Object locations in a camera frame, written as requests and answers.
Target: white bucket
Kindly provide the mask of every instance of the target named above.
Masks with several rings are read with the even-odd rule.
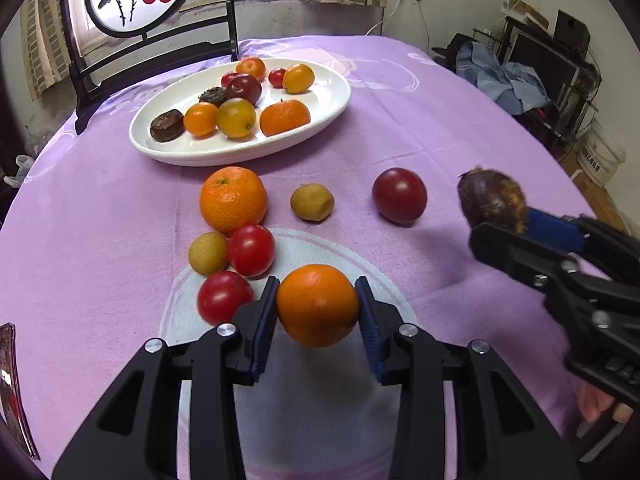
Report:
[[[606,137],[598,121],[593,121],[580,140],[577,158],[591,180],[599,186],[606,186],[618,166],[626,160],[626,151]]]

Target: chair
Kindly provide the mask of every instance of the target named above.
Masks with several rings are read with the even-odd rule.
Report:
[[[460,34],[459,32],[449,41],[449,44],[446,48],[442,48],[441,46],[434,46],[432,50],[442,56],[441,65],[451,70],[452,72],[456,71],[456,59],[458,57],[458,51],[462,48],[462,46],[467,41],[475,41],[471,36],[466,36],[465,34]]]
[[[191,63],[219,56],[231,54],[233,60],[238,60],[238,39],[236,33],[236,11],[234,7],[234,0],[225,0],[226,14],[223,16],[217,16],[215,18],[209,18],[207,20],[201,20],[181,27],[172,28],[171,30],[166,30],[152,36],[148,34],[167,20],[173,13],[177,12],[185,1],[186,0],[175,0],[170,8],[157,20],[140,30],[133,31],[140,35],[141,39],[139,41],[101,59],[91,66],[88,66],[86,59],[78,51],[76,38],[73,35],[68,0],[60,0],[66,45],[69,49],[71,58],[69,75],[76,91],[76,95],[78,96],[78,104],[76,106],[78,120],[75,124],[76,132],[78,134],[84,132],[89,119],[103,102],[105,102],[114,93],[135,83],[175,68],[180,68]],[[84,3],[89,15],[101,31],[116,38],[132,37],[132,34],[118,33],[112,29],[105,28],[100,24],[100,21],[95,19],[92,15],[94,11],[92,10],[89,0],[84,0]],[[158,41],[166,40],[167,38],[172,38],[179,34],[184,34],[185,32],[190,32],[202,27],[209,27],[210,25],[216,25],[219,23],[227,23],[229,34],[228,41],[221,41],[219,43],[203,41],[201,43],[190,44],[176,50],[171,50],[165,54],[147,59],[109,76],[100,84],[95,84],[91,78],[92,73],[107,66],[113,61],[126,56],[127,54],[131,54],[139,49],[157,43]]]

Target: mandarin orange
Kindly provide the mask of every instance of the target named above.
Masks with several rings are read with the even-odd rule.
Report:
[[[243,57],[238,62],[236,65],[236,72],[239,74],[250,74],[258,81],[264,81],[264,75],[267,72],[267,67],[265,67],[264,61],[259,57],[249,56]]]
[[[259,224],[267,212],[267,191],[253,171],[227,166],[213,173],[200,191],[204,221],[229,235],[247,224]]]
[[[295,99],[267,106],[260,114],[260,129],[267,137],[288,132],[310,122],[309,108]]]
[[[358,319],[358,296],[335,267],[306,265],[290,273],[276,293],[278,317],[296,341],[311,347],[337,343]]]

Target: speaker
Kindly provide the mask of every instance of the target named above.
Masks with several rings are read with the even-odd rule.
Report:
[[[576,20],[573,16],[562,12],[562,10],[558,10],[554,39],[577,52],[584,59],[591,41],[591,34],[589,34],[587,26],[583,22]]]

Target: white wall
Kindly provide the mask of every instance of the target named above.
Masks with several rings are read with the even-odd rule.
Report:
[[[549,20],[551,31],[558,9],[587,25],[591,49],[602,72],[602,85],[594,101],[596,118],[627,152],[626,162],[607,190],[623,212],[640,222],[640,52],[636,44],[608,0],[525,1]]]
[[[397,0],[389,0],[388,16]],[[430,32],[430,46],[446,46],[456,32],[472,35],[473,28],[500,31],[500,7],[506,0],[422,0]],[[558,9],[584,22],[591,33],[591,48],[602,72],[602,85],[594,101],[597,119],[606,133],[622,144],[627,161],[607,186],[616,205],[640,222],[640,52],[608,0],[525,0],[539,10],[554,30]],[[426,32],[418,3],[403,0],[398,12],[383,25],[385,36],[426,50]]]
[[[172,18],[171,26],[183,25],[194,20],[204,20],[222,12],[221,6],[209,6],[190,10]],[[375,7],[334,6],[301,0],[244,0],[236,3],[238,38],[282,38],[303,34],[351,35],[364,34],[379,21],[382,10]],[[121,58],[101,72],[98,80],[141,59],[157,56],[162,52],[200,41],[223,41],[228,38],[226,25],[214,25],[188,32],[178,38],[161,41],[143,51]],[[88,59],[96,58],[121,48],[105,46],[93,52]],[[22,47],[20,45],[20,15],[14,16],[0,40],[2,71],[10,94],[16,118],[23,127],[22,134],[28,149],[42,143],[62,125],[76,105],[76,96],[67,79],[53,86],[36,102],[31,101],[24,75]]]
[[[456,32],[472,36],[474,28],[492,28],[500,20],[505,0],[422,0],[419,5],[430,33],[430,47],[447,46]],[[388,0],[385,17],[397,0]],[[396,14],[383,25],[383,34],[426,51],[427,36],[415,0],[403,0]]]

